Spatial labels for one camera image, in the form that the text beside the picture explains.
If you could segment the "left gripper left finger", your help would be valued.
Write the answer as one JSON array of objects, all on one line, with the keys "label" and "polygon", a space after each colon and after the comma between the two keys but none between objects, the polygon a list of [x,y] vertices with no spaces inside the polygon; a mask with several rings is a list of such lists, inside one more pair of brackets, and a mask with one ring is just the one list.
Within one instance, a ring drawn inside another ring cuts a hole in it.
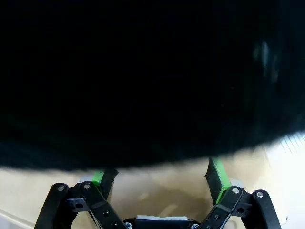
[{"label": "left gripper left finger", "polygon": [[123,229],[124,222],[107,201],[117,175],[116,169],[105,169],[97,173],[96,180],[86,180],[73,187],[53,184],[34,227],[70,229],[79,212],[89,212],[99,229]]}]

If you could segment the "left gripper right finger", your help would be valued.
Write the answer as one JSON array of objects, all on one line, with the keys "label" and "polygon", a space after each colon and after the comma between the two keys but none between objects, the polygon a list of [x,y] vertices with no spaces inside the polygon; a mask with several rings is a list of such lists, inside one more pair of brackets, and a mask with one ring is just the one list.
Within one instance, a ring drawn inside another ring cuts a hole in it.
[{"label": "left gripper right finger", "polygon": [[222,229],[231,216],[240,217],[246,229],[281,228],[268,192],[259,189],[250,194],[232,185],[220,159],[209,158],[205,178],[213,209],[198,228]]}]

